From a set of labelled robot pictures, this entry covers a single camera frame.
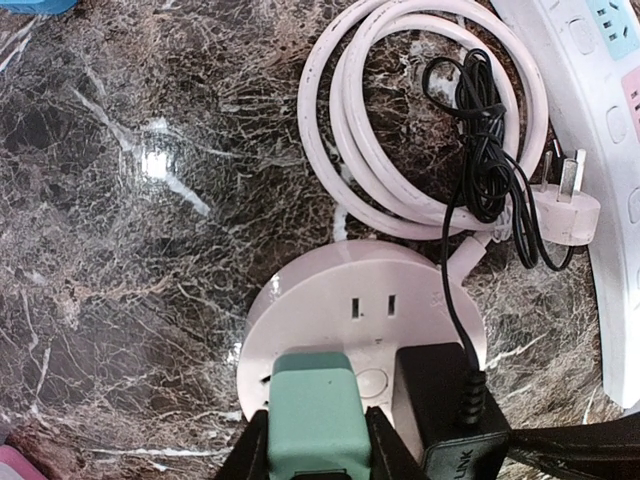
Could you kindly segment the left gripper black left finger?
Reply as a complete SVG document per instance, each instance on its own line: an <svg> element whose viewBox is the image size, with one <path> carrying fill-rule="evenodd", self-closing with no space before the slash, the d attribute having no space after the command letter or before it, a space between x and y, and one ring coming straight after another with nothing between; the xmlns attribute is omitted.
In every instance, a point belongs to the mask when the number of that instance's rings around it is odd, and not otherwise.
<svg viewBox="0 0 640 480"><path fill-rule="evenodd" d="M246 426L228 458L216 473L215 480L266 480L269 478L267 456L268 411L258 410Z"/></svg>

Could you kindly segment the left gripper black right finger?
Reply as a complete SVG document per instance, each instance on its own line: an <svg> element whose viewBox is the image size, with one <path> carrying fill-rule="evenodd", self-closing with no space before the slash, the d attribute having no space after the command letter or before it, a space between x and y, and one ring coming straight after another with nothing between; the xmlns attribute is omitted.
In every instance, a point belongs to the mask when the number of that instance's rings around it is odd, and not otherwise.
<svg viewBox="0 0 640 480"><path fill-rule="evenodd" d="M374 480L425 480L398 433L379 407L369 407L365 419L371 442L371 475Z"/></svg>

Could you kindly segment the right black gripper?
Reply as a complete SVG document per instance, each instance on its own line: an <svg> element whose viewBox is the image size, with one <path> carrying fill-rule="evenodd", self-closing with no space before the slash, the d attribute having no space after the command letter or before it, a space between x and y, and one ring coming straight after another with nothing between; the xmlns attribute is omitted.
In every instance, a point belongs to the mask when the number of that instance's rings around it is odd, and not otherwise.
<svg viewBox="0 0 640 480"><path fill-rule="evenodd" d="M598 424L520 429L507 457L559 479L639 477L639 416Z"/></svg>

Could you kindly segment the green plug adapter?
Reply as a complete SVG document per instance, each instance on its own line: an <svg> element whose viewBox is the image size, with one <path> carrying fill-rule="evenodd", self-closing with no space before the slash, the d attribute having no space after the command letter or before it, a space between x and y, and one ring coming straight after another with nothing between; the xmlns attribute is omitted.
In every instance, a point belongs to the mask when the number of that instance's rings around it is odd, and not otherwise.
<svg viewBox="0 0 640 480"><path fill-rule="evenodd" d="M290 353L273 366L268 400L271 479L368 479L371 441L348 357Z"/></svg>

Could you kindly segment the black power adapter brick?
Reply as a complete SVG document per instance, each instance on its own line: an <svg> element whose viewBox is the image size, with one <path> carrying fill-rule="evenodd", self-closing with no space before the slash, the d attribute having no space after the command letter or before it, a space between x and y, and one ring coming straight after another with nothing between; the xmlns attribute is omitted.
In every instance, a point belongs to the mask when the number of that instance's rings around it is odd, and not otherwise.
<svg viewBox="0 0 640 480"><path fill-rule="evenodd" d="M397 351L392 417L428 479L495 479L511 428L457 343Z"/></svg>

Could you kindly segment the pink round socket base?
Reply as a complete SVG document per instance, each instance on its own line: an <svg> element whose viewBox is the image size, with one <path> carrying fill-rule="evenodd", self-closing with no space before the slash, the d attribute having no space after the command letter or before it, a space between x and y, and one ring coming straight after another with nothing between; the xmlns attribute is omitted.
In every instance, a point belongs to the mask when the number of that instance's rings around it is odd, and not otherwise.
<svg viewBox="0 0 640 480"><path fill-rule="evenodd" d="M269 402L274 364L290 353L341 352L364 407L392 412L396 353L459 342L454 306L480 364L487 355L476 302L417 252L379 240L348 240L311 250L275 273L246 317L236 374L239 403L251 418Z"/></svg>

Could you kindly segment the pink triangular power socket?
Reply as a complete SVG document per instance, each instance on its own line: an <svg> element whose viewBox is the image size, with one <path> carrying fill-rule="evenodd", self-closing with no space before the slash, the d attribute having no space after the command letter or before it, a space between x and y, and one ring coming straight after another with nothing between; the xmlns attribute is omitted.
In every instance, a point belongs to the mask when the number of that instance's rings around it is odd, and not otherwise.
<svg viewBox="0 0 640 480"><path fill-rule="evenodd" d="M15 449L1 446L1 480L40 479L40 473Z"/></svg>

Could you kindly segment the white multicolour power strip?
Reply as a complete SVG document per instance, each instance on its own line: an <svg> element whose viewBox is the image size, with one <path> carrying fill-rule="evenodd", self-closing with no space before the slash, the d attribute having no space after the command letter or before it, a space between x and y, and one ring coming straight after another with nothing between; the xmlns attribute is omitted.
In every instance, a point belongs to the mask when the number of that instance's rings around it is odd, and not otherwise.
<svg viewBox="0 0 640 480"><path fill-rule="evenodd" d="M603 388L639 401L639 19L628 1L495 1L534 57L565 152L583 149L582 189L601 204L589 245Z"/></svg>

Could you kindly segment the blue square plug adapter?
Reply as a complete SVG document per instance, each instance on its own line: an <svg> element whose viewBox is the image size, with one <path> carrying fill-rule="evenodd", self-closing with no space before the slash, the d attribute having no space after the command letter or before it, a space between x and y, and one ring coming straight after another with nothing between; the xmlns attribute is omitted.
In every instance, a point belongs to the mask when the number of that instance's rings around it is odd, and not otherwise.
<svg viewBox="0 0 640 480"><path fill-rule="evenodd" d="M26 15L60 15L77 3L77 0L0 0L2 9Z"/></svg>

